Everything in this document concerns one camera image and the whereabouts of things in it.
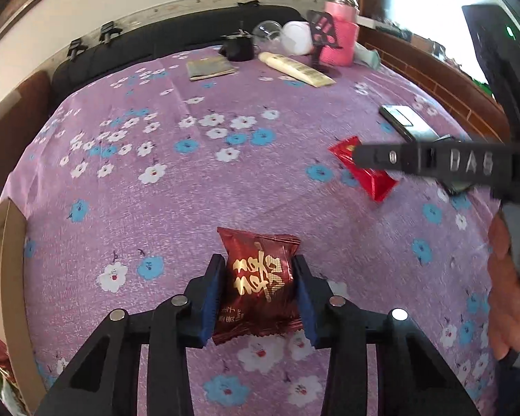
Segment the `right hand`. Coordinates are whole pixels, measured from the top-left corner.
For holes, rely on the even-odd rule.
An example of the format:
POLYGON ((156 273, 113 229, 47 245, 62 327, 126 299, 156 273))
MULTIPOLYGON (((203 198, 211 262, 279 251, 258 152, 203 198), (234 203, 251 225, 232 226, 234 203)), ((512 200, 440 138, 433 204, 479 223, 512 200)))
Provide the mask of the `right hand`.
POLYGON ((500 213, 491 221, 488 241, 491 290, 487 334, 495 359, 503 359, 511 349, 520 352, 520 278, 509 253, 510 234, 500 213))

